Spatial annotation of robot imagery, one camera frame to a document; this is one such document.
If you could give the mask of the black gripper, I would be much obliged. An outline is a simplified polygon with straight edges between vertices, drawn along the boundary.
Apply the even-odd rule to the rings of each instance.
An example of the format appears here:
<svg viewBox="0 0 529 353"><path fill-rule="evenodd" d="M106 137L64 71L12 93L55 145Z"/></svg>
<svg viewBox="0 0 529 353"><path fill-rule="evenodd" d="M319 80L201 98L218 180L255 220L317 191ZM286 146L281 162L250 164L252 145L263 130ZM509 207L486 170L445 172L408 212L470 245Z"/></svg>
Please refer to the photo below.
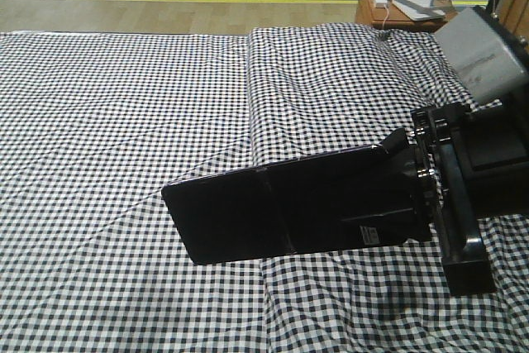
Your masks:
<svg viewBox="0 0 529 353"><path fill-rule="evenodd" d="M504 101L472 111L452 103L412 111L417 169L431 186L441 263L453 296L492 293L495 283L479 220L528 211L528 115ZM379 145L387 154L409 147L406 130ZM411 204L348 203L342 241L405 241L416 221Z"/></svg>

